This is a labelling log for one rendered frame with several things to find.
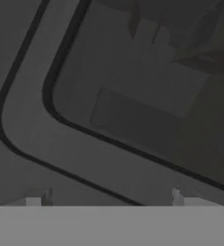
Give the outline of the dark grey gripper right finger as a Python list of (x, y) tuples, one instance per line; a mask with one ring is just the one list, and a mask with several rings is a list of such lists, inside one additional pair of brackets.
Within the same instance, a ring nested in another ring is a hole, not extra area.
[(207, 207), (216, 206), (215, 202), (203, 199), (199, 196), (197, 197), (186, 197), (177, 188), (172, 189), (172, 205), (180, 207)]

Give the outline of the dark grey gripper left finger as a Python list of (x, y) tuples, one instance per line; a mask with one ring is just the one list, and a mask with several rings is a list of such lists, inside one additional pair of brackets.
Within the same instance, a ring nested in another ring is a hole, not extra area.
[(30, 191), (27, 195), (15, 201), (8, 202), (9, 206), (52, 206), (53, 190), (51, 188)]

